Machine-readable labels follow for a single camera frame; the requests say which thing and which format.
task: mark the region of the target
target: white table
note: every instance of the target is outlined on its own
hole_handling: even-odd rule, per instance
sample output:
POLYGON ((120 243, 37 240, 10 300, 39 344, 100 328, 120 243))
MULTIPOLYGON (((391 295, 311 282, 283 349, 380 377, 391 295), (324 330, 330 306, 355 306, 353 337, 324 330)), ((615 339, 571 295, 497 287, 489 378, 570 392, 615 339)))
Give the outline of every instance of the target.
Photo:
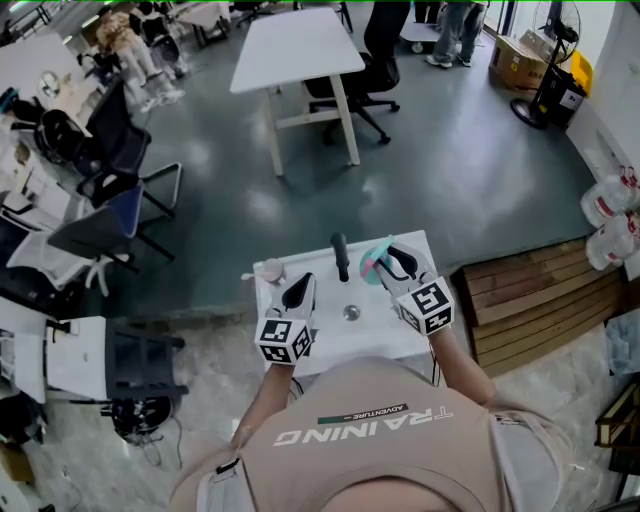
POLYGON ((264 115, 274 171, 282 176, 277 129, 340 119, 350 163, 360 164, 351 114, 341 74, 364 69, 364 61, 331 8, 288 12, 251 24, 236 66, 232 93, 262 90, 264 115), (274 119, 269 88, 312 78, 329 77, 337 110, 274 119))
MULTIPOLYGON (((313 327, 318 331, 311 356, 303 357, 296 365, 296 377, 316 375, 358 357, 400 359, 429 352, 430 346, 426 338, 398 319, 391 308, 389 292, 382 285, 365 283, 360 277, 359 263, 365 252, 382 241, 383 239, 367 240, 347 245, 350 264, 349 281, 346 283, 338 278, 333 249, 279 258, 284 264, 287 278, 312 272, 317 281, 316 308, 312 316, 313 327), (360 317, 355 322, 347 321, 343 316, 344 307, 350 304, 360 309, 360 317)), ((436 273, 424 231, 395 235, 395 241, 422 252, 429 267, 436 273)), ((255 263, 254 271, 259 271, 260 267, 261 262, 255 263)), ((392 262, 392 269, 396 275, 403 275, 395 261, 392 262)), ((263 315, 271 304, 271 297, 277 286, 279 285, 256 277, 258 315, 263 315)))
POLYGON ((69 334, 47 327, 47 384, 94 400, 107 400, 102 317, 71 320, 69 334))

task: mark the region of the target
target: blue chair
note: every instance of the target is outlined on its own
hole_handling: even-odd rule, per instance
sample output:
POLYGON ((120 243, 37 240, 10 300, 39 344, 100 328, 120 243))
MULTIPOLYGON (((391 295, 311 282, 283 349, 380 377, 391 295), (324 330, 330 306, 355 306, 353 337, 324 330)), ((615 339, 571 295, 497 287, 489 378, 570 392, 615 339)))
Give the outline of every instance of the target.
POLYGON ((95 259, 105 255, 119 265, 138 273, 130 263, 115 256, 114 251, 128 247, 138 238, 167 259, 175 257, 139 230, 140 209, 144 188, 142 183, 118 194, 82 219, 60 226, 47 243, 83 258, 95 259))

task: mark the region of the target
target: wooden crate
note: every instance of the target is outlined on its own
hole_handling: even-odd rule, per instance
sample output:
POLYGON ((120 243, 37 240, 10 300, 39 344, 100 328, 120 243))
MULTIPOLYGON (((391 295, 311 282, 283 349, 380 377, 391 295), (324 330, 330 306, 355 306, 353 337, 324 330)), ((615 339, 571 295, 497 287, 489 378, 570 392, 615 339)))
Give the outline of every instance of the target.
POLYGON ((584 240, 464 267, 454 280, 478 364, 499 375, 565 345, 617 311, 615 268, 597 272, 584 240))

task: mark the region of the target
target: beige t-shirt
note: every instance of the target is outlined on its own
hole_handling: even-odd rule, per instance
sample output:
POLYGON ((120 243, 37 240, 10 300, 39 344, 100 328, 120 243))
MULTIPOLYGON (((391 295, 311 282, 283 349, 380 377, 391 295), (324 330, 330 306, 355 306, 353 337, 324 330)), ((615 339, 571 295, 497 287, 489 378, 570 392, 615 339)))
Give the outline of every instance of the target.
MULTIPOLYGON (((341 501, 360 503, 363 493, 373 500, 372 489, 386 486, 398 511, 420 503, 464 512, 550 510, 564 479, 566 438, 518 404, 498 398, 487 407, 393 361, 340 365, 241 450, 253 505, 333 511, 341 501)), ((180 478, 171 510, 195 511, 203 477, 234 457, 228 447, 201 457, 180 478)))

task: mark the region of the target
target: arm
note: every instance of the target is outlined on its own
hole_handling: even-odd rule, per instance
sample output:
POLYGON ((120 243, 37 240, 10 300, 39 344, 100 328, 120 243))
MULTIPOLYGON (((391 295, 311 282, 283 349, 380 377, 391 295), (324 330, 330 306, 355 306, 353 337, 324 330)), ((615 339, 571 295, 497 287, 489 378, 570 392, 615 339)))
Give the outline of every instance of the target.
POLYGON ((447 386, 484 405, 496 395, 496 386, 478 364, 466 354, 451 327, 429 336, 433 353, 438 358, 447 386))
POLYGON ((251 434, 258 430, 260 426, 277 412, 282 411, 287 406, 289 388, 293 378, 295 366, 272 364, 262 379, 262 384, 258 394, 253 399, 247 412, 244 413, 242 421, 231 440, 234 448, 239 448, 251 434))

